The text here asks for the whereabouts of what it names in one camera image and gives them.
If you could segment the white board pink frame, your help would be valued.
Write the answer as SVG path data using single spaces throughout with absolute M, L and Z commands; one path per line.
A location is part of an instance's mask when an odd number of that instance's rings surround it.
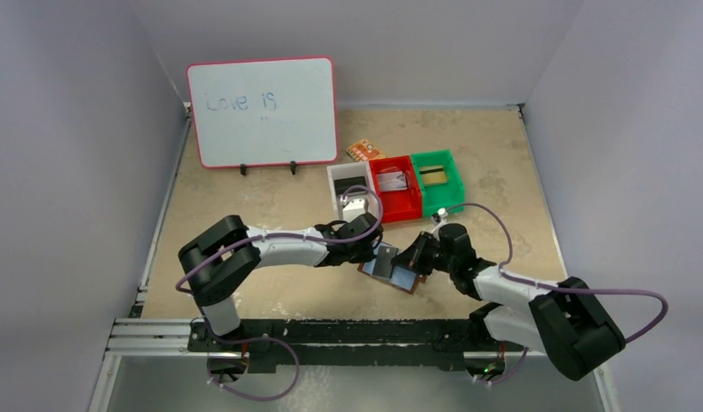
M 192 64 L 185 73 L 204 167 L 321 164 L 337 158 L 331 58 Z

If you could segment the black card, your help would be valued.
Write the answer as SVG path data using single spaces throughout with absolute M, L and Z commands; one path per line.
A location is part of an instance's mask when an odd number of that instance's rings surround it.
M 366 186 L 367 185 L 366 178 L 362 177 L 362 176 L 355 176 L 355 177 L 333 180 L 333 189 L 334 189 L 334 192 L 337 196 L 341 196 L 350 187 L 355 186 L 355 185 Z
M 394 270 L 393 258 L 398 254 L 394 246 L 382 243 L 376 251 L 376 258 L 368 263 L 367 273 L 379 279 L 390 280 Z

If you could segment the gold card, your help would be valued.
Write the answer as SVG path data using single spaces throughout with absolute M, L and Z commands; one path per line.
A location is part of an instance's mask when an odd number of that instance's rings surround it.
M 444 185 L 448 181 L 445 169 L 441 165 L 420 167 L 418 173 L 421 184 L 425 187 Z

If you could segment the red plastic bin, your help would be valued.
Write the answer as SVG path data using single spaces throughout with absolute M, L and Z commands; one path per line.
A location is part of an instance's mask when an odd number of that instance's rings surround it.
M 408 155 L 369 162 L 376 193 L 381 200 L 385 224 L 410 221 L 422 216 L 421 187 Z M 393 178 L 403 177 L 402 188 L 386 190 Z

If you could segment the green plastic bin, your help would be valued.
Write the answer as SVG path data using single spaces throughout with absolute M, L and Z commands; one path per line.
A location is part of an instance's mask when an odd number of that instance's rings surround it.
M 410 159 L 421 188 L 423 216 L 465 200 L 464 182 L 449 149 L 413 153 Z

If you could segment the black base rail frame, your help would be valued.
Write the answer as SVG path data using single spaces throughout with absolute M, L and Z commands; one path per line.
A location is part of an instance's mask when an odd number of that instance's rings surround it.
M 217 339 L 200 318 L 114 322 L 112 355 L 208 360 L 212 373 L 274 373 L 278 367 L 433 367 L 498 373 L 522 352 L 513 342 L 478 336 L 470 318 L 248 318 L 236 338 Z

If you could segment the brown leather card holder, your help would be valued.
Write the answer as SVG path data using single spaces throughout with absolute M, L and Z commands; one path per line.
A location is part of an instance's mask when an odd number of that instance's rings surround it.
M 385 243 L 385 242 L 381 242 L 375 248 L 375 250 L 374 250 L 375 257 L 376 257 L 377 248 L 382 243 Z M 390 280 L 379 279 L 379 278 L 373 277 L 367 273 L 367 268 L 368 268 L 369 262 L 359 264 L 357 270 L 363 275 L 369 276 L 372 279 L 375 279 L 379 282 L 382 282 L 387 286 L 401 290 L 407 294 L 413 294 L 416 291 L 416 289 L 420 285 L 424 284 L 427 280 L 427 278 L 425 276 L 417 275 L 416 273 L 414 273 L 411 270 L 408 270 L 408 269 L 405 269 L 402 267 L 398 267 L 398 266 L 394 266 L 394 270 L 393 270 L 392 277 Z

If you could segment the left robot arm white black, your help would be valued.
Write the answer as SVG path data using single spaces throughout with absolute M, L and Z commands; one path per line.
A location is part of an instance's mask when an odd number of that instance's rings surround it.
M 191 294 L 212 334 L 236 338 L 241 319 L 233 295 L 254 270 L 369 262 L 382 234 L 381 222 L 368 212 L 295 231 L 251 227 L 228 215 L 179 249 L 185 275 L 176 289 Z

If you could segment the orange spiral notebook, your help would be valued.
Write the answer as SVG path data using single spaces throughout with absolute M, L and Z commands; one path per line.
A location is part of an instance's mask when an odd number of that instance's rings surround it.
M 346 154 L 357 162 L 380 160 L 386 157 L 382 150 L 366 139 L 354 142 L 348 146 Z

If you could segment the silver card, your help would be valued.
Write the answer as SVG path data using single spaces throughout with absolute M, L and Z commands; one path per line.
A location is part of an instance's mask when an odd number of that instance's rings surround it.
M 379 192 L 406 191 L 409 183 L 406 174 L 402 171 L 379 173 L 375 176 Z

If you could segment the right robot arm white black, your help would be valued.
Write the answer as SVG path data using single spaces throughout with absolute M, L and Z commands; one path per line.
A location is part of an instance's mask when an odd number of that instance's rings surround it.
M 421 276 L 446 273 L 458 292 L 485 302 L 470 315 L 478 336 L 542 352 L 568 379 L 582 379 L 626 347 L 620 328 L 584 281 L 511 275 L 480 257 L 460 224 L 420 233 L 391 262 Z

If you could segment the white plastic bin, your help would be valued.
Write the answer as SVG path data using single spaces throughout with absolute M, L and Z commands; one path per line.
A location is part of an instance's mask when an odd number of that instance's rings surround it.
M 327 178 L 330 187 L 332 207 L 334 209 L 334 221 L 344 220 L 342 196 L 349 199 L 360 197 L 367 201 L 367 211 L 374 217 L 379 218 L 380 201 L 366 191 L 360 189 L 351 190 L 352 186 L 364 186 L 368 190 L 377 192 L 373 183 L 373 175 L 367 162 L 355 162 L 347 164 L 332 165 L 326 168 Z

